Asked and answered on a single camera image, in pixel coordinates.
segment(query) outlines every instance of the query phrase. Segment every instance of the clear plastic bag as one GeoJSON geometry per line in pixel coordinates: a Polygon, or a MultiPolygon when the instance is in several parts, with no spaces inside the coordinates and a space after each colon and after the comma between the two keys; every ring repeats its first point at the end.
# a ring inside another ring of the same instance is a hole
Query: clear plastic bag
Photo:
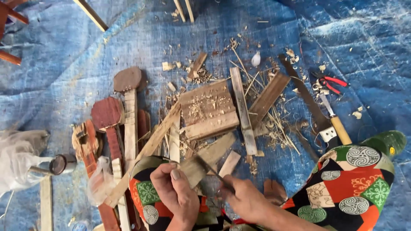
{"type": "Polygon", "coordinates": [[[4,131],[0,136],[0,193],[23,190],[40,182],[44,176],[29,172],[31,166],[49,162],[52,157],[39,157],[47,147],[49,134],[44,130],[4,131]]]}
{"type": "Polygon", "coordinates": [[[110,159],[100,156],[97,160],[96,171],[91,175],[87,184],[87,197],[90,204],[101,205],[115,186],[114,176],[110,169],[110,159]]]}

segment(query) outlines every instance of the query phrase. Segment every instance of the wooden knife handle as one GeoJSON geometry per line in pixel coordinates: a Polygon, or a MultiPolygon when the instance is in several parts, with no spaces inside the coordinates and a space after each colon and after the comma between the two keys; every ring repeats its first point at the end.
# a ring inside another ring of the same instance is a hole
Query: wooden knife handle
{"type": "Polygon", "coordinates": [[[335,128],[335,131],[339,139],[341,140],[341,143],[344,145],[353,143],[350,137],[348,136],[348,133],[342,125],[341,121],[339,120],[338,116],[332,117],[330,120],[335,128]]]}

